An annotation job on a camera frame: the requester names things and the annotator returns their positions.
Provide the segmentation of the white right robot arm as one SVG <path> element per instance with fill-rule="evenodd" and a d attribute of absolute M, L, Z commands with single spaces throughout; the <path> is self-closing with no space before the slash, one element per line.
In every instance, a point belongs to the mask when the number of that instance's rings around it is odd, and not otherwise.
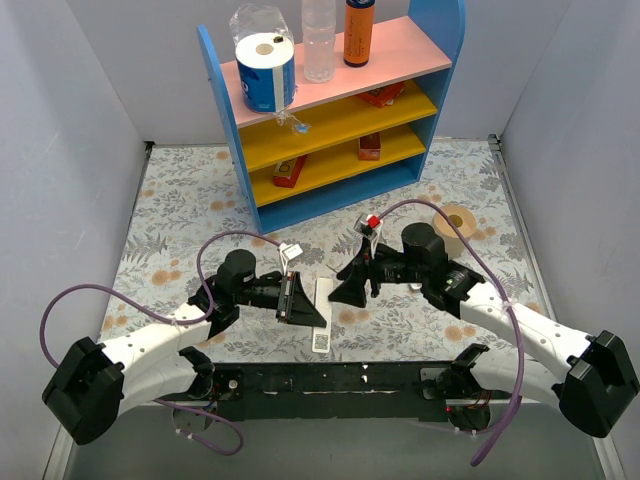
<path fill-rule="evenodd" d="M 592 437 L 610 433 L 639 394 L 638 377 L 617 335 L 590 335 L 522 304 L 507 304 L 482 275 L 449 259 L 429 224 L 405 227 L 400 251 L 379 243 L 381 226 L 373 215 L 357 220 L 362 244 L 338 273 L 341 283 L 330 301 L 363 308 L 385 283 L 417 284 L 432 307 L 496 334 L 525 355 L 509 363 L 484 345 L 467 348 L 443 375 L 460 395 L 511 391 L 558 409 Z"/>

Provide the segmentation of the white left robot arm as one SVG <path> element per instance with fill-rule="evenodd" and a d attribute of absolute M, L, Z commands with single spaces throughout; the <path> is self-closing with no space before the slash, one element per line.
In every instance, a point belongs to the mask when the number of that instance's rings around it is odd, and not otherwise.
<path fill-rule="evenodd" d="M 168 322 L 103 343 L 88 337 L 76 341 L 42 395 L 75 443 L 93 442 L 120 415 L 152 400 L 215 398 L 223 383 L 197 346 L 238 320 L 242 306 L 272 310 L 286 324 L 326 327 L 298 273 L 258 276 L 255 268 L 251 252 L 233 250 Z"/>

